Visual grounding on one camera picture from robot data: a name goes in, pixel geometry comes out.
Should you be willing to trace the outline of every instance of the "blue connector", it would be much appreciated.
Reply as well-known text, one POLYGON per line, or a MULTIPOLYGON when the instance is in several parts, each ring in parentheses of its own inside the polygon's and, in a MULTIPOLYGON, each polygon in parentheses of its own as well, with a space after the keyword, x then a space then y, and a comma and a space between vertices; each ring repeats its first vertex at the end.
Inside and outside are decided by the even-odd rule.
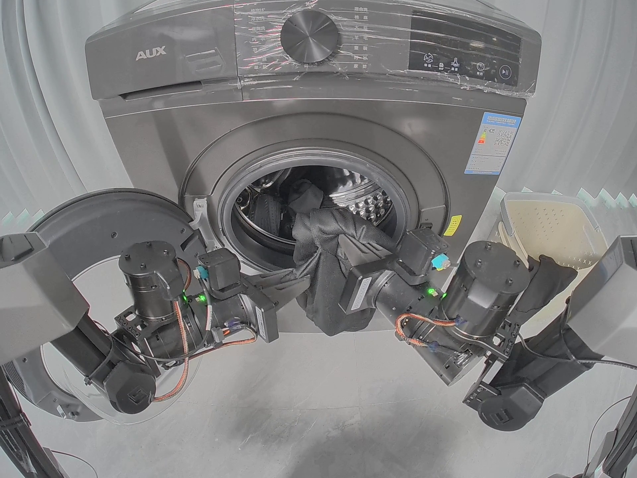
POLYGON ((434 257, 434 259, 431 261, 431 265, 435 267, 437 271, 442 271, 443 269, 447 269, 451 265, 451 261, 449 260, 449 257, 447 255, 441 253, 440 255, 434 257))
POLYGON ((197 271, 199 271, 199 276, 202 280, 208 279, 208 270, 203 266, 197 266, 197 271))

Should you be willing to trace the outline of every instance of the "laundry basket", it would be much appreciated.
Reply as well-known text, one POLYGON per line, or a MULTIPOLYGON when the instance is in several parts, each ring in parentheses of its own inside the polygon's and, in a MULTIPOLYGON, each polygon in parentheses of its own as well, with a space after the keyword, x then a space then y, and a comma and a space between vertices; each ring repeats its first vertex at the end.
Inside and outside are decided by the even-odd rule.
POLYGON ((566 298, 608 249, 595 217, 578 198, 546 193, 507 193, 501 216, 489 236, 513 249, 527 265, 527 256, 552 257, 578 270, 577 278, 524 327, 528 337, 564 309, 566 298))

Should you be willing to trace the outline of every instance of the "plastic wrap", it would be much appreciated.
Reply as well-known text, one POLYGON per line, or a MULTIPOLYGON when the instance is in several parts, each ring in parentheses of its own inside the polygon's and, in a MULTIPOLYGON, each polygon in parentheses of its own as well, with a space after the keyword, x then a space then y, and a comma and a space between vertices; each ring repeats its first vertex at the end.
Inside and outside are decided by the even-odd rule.
MULTIPOLYGON (((299 82, 308 73, 333 73, 362 76, 384 84, 383 89, 394 84, 402 91, 452 83, 529 98, 535 89, 537 70, 531 65, 537 60, 529 68, 523 65, 523 47, 532 50, 529 39, 471 13, 400 0, 237 0, 234 9, 237 69, 244 87, 276 84, 286 79, 282 74, 299 82), (317 64, 293 60, 281 44, 285 21, 306 9, 326 14, 339 30, 336 50, 317 64), (419 23, 425 31, 414 28, 419 23)), ((539 59, 539 36, 536 45, 539 59)))

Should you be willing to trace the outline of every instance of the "black garment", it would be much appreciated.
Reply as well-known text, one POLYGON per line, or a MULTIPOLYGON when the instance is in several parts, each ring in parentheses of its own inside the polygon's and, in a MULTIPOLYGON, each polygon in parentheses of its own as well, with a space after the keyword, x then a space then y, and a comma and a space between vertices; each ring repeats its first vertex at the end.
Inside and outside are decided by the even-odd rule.
POLYGON ((341 234, 395 251, 387 234, 346 208, 313 209, 296 215, 293 231, 296 269, 291 275, 312 278, 310 288, 297 300, 308 319, 330 337, 342 331, 366 328, 375 311, 367 308, 346 315, 338 306, 346 275, 352 267, 338 244, 341 234))
POLYGON ((566 289, 577 276, 575 269, 561 266, 551 257, 540 255, 539 262, 533 257, 528 259, 531 282, 515 304, 514 311, 509 317, 512 322, 519 319, 520 323, 526 322, 566 289))

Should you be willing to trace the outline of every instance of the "control panel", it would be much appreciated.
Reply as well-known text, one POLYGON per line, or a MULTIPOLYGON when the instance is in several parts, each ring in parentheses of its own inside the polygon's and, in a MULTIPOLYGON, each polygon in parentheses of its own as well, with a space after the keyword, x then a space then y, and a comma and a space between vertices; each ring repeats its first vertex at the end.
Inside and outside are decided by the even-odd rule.
POLYGON ((240 75, 441 73, 518 85, 522 39, 448 12, 355 0, 235 4, 240 75))
POLYGON ((415 10, 409 68, 517 86, 520 37, 455 15, 415 10))
POLYGON ((236 3, 238 73, 406 71, 407 9, 355 0, 236 3))

